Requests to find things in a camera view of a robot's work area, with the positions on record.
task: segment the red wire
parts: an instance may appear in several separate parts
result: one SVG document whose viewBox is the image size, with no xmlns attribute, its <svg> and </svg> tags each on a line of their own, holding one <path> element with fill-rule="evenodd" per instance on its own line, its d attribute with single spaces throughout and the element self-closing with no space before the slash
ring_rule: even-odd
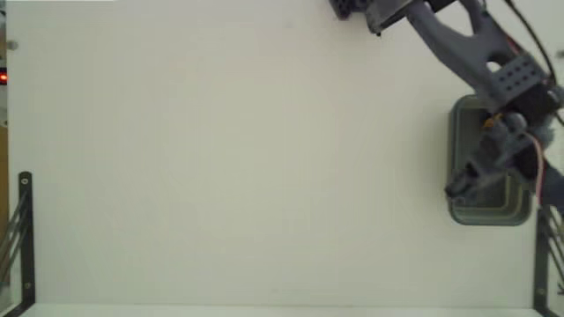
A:
<svg viewBox="0 0 564 317">
<path fill-rule="evenodd" d="M 534 137 L 530 133 L 525 133 L 528 136 L 533 144 L 535 145 L 535 150 L 537 152 L 537 162 L 538 162 L 538 169 L 537 169 L 537 184 L 535 186 L 535 193 L 537 194 L 538 205 L 542 207 L 542 190 L 543 190 L 543 183 L 545 182 L 545 156 L 543 154 L 543 146 L 539 142 L 539 140 Z"/>
</svg>

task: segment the black cable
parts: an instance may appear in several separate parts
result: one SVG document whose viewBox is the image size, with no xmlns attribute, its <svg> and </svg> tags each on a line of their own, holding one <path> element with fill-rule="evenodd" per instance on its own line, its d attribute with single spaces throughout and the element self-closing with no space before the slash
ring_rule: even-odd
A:
<svg viewBox="0 0 564 317">
<path fill-rule="evenodd" d="M 540 53 L 545 58 L 546 66 L 548 66 L 548 70 L 550 71 L 550 79 L 555 84 L 558 83 L 558 81 L 556 79 L 556 73 L 554 72 L 553 63 L 550 61 L 550 57 L 548 57 L 548 54 L 546 53 L 545 47 L 543 46 L 543 44 L 538 39 L 537 34 L 535 33 L 535 31 L 533 31 L 533 29 L 532 29 L 531 25 L 529 24 L 529 22 L 527 21 L 527 19 L 523 16 L 523 14 L 519 11 L 519 9 L 517 9 L 513 0 L 505 0 L 505 3 L 515 13 L 515 15 L 517 15 L 517 17 L 521 20 L 521 23 L 523 23 L 523 25 L 525 26 L 525 28 L 527 29 L 527 31 L 531 35 L 532 39 L 535 41 L 535 44 L 537 44 L 537 47 L 540 50 Z"/>
</svg>

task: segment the gray container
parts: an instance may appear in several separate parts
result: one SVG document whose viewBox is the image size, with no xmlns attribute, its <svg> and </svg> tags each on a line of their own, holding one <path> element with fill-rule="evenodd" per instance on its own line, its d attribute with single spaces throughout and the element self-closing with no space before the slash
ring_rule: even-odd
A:
<svg viewBox="0 0 564 317">
<path fill-rule="evenodd" d="M 450 114 L 449 177 L 460 170 L 479 144 L 488 112 L 475 96 L 461 98 Z M 531 214 L 531 194 L 507 175 L 478 192 L 476 199 L 449 203 L 452 217 L 462 225 L 521 225 Z"/>
</svg>

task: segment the white table surface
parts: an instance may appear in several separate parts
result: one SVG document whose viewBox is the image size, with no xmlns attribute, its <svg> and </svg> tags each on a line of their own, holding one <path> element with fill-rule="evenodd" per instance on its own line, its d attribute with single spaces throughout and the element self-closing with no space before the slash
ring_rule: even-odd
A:
<svg viewBox="0 0 564 317">
<path fill-rule="evenodd" d="M 518 3 L 564 44 L 562 1 Z M 405 21 L 378 40 L 326 0 L 8 15 L 12 197 L 32 171 L 39 302 L 531 306 L 533 221 L 450 218 L 448 112 L 471 90 Z"/>
<path fill-rule="evenodd" d="M 539 317 L 531 309 L 228 306 L 33 306 L 22 317 Z"/>
</svg>

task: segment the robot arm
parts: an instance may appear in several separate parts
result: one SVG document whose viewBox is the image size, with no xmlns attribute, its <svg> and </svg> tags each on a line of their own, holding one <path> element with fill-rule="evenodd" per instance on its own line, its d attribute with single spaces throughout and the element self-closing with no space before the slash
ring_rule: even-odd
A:
<svg viewBox="0 0 564 317">
<path fill-rule="evenodd" d="M 493 119 L 487 123 L 479 147 L 467 159 L 465 169 L 457 171 L 447 185 L 449 199 L 471 197 L 510 172 L 542 195 L 543 204 L 564 212 L 563 198 L 559 198 L 564 194 L 564 178 L 542 156 L 542 149 L 552 142 L 549 125 L 561 107 L 564 90 L 500 28 L 478 0 L 459 0 L 469 13 L 472 36 L 441 23 L 435 12 L 454 1 L 331 3 L 340 18 L 347 18 L 351 11 L 364 11 L 368 28 L 377 35 L 406 17 L 437 58 L 487 105 Z M 488 63 L 497 63 L 500 69 L 491 71 Z"/>
</svg>

